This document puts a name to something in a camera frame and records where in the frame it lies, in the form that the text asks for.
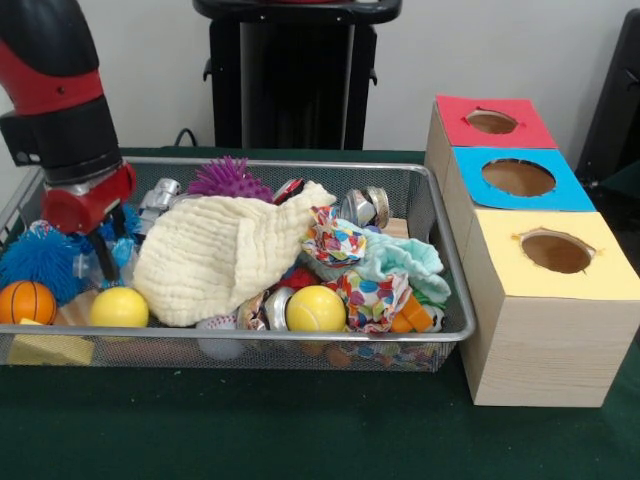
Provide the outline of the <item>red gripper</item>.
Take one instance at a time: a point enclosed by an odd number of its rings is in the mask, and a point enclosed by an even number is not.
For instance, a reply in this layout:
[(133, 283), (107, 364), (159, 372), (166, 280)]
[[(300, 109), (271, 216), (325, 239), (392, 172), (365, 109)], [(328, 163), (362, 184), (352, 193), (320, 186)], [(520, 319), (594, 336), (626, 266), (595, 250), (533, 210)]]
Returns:
[(88, 235), (99, 266), (109, 282), (120, 278), (120, 269), (113, 256), (116, 241), (109, 241), (99, 232), (111, 220), (114, 238), (126, 238), (124, 204), (136, 187), (136, 173), (124, 162), (112, 172), (87, 182), (45, 186), (42, 218), (64, 234)]

